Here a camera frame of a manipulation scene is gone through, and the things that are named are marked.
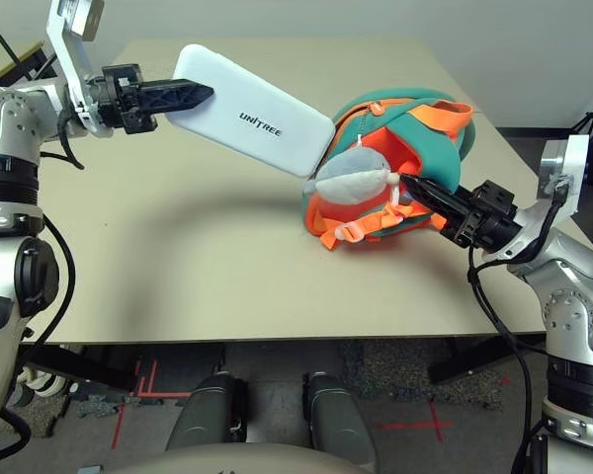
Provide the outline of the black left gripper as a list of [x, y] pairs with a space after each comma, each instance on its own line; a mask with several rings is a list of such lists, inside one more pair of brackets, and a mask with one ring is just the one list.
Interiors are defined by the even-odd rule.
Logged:
[[139, 65], [131, 63], [103, 67], [91, 80], [91, 94], [104, 125], [145, 133], [157, 127], [152, 114], [193, 109], [213, 95], [213, 88], [187, 79], [142, 82]]

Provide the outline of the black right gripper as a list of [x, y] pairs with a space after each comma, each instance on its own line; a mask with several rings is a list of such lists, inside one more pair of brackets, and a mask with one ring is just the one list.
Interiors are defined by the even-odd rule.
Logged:
[[489, 180], [472, 191], [451, 191], [414, 175], [402, 175], [401, 182], [410, 197], [408, 217], [443, 227], [442, 235], [462, 248], [500, 250], [522, 229], [514, 195]]

